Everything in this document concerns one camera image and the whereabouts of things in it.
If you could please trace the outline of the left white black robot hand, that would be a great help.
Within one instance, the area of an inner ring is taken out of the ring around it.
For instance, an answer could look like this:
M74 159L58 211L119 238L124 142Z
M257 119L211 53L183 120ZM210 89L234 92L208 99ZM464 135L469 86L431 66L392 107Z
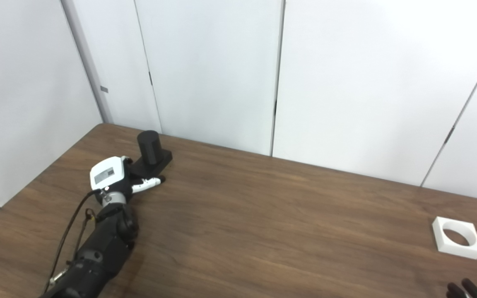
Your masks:
M91 189L98 191L95 198L101 201L104 198L103 193L119 191L130 198L136 194L148 189L154 188L166 181L162 175L152 178L143 178L138 174L131 172L133 160L127 156L113 156L102 160L92 167L90 171Z

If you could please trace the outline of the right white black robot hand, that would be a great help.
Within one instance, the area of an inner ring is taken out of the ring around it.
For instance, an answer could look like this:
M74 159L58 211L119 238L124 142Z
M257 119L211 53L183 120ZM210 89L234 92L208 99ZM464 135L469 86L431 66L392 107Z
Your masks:
M448 283L447 298L477 298L477 285L471 279L462 279L460 286Z

